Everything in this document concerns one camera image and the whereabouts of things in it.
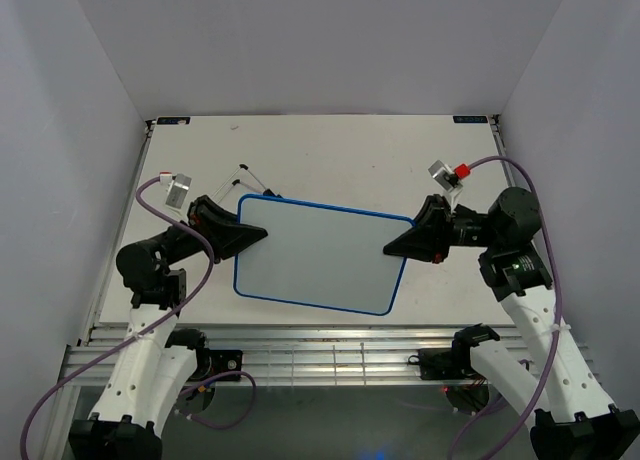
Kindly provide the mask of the blue framed whiteboard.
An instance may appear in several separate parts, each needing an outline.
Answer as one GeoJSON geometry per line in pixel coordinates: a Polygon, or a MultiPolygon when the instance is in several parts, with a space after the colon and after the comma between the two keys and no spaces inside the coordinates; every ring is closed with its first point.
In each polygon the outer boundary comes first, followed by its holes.
{"type": "Polygon", "coordinates": [[[378,317],[392,310],[406,260],[383,249],[412,219],[256,194],[239,199],[237,214],[267,236],[236,256],[236,294],[378,317]]]}

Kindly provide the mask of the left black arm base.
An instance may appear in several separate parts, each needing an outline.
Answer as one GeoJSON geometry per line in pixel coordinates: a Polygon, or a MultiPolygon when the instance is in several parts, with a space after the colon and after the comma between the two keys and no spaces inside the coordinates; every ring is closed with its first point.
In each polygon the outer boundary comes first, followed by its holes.
{"type": "Polygon", "coordinates": [[[204,381],[214,375],[234,372],[234,375],[223,378],[226,382],[240,380],[239,371],[242,370],[244,352],[237,349],[209,349],[198,348],[196,352],[196,370],[188,378],[189,382],[204,381]]]}

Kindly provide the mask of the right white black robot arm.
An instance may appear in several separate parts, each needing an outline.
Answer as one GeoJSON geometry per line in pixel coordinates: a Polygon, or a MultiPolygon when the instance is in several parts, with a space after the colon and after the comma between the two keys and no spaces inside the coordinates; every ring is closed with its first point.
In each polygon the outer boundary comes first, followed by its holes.
{"type": "Polygon", "coordinates": [[[518,187],[504,190],[485,213],[426,198],[412,227],[384,246],[389,256],[438,264],[452,247],[480,247],[480,273],[514,322],[540,375],[511,357],[491,327],[455,333],[451,348],[417,355],[425,378],[487,379],[527,416],[539,459],[619,459],[639,435],[639,418],[621,410],[599,384],[564,320],[557,290],[533,246],[541,229],[539,203],[518,187]]]}

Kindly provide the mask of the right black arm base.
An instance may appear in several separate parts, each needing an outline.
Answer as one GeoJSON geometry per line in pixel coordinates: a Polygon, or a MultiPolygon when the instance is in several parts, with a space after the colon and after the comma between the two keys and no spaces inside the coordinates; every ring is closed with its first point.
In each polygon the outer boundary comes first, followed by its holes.
{"type": "Polygon", "coordinates": [[[468,350],[422,348],[407,359],[417,367],[421,380],[478,380],[483,376],[471,367],[468,350]]]}

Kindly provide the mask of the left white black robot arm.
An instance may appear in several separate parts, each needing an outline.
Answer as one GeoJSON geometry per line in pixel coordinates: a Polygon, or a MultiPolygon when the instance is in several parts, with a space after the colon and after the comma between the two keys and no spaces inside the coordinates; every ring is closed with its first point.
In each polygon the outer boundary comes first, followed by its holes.
{"type": "Polygon", "coordinates": [[[241,362],[231,367],[207,346],[203,332],[177,328],[186,300],[187,275],[178,262],[198,253],[213,266],[265,239],[261,227],[246,225],[209,197],[194,200],[184,222],[122,247],[116,268],[132,293],[124,345],[85,420],[73,421],[68,441],[77,459],[159,459],[161,435],[181,397],[199,394],[209,402],[218,381],[245,377],[241,362]]]}

